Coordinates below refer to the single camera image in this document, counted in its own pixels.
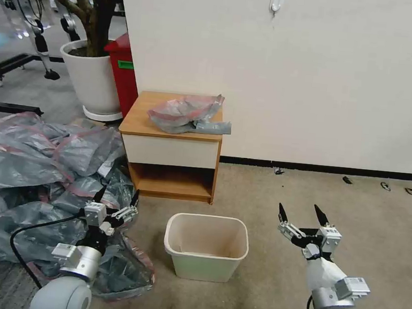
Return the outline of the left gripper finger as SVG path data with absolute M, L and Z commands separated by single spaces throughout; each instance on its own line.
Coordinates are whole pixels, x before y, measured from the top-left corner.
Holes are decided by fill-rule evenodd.
M 104 193 L 105 193 L 105 191 L 106 191 L 106 188 L 107 188 L 106 185 L 102 186 L 101 190 L 99 190 L 99 191 L 94 195 L 94 197 L 92 198 L 92 202 L 94 202 L 94 203 L 99 203 L 99 204 L 100 204 L 100 203 L 102 202 L 102 197 L 104 196 Z
M 133 221 L 138 214 L 139 194 L 140 190 L 137 189 L 129 205 L 111 214 L 111 218 L 120 224 Z

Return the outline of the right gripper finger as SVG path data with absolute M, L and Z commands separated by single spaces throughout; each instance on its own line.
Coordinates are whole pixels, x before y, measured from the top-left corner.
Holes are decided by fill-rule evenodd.
M 279 231 L 289 239 L 290 241 L 300 241 L 300 240 L 306 240 L 307 236 L 306 234 L 301 231 L 298 227 L 293 225 L 291 222 L 288 221 L 286 211 L 282 205 L 282 203 L 279 203 L 279 226 L 278 229 Z
M 317 220 L 322 227 L 328 227 L 329 226 L 329 220 L 325 213 L 318 207 L 318 205 L 314 205 L 315 213 L 317 216 Z

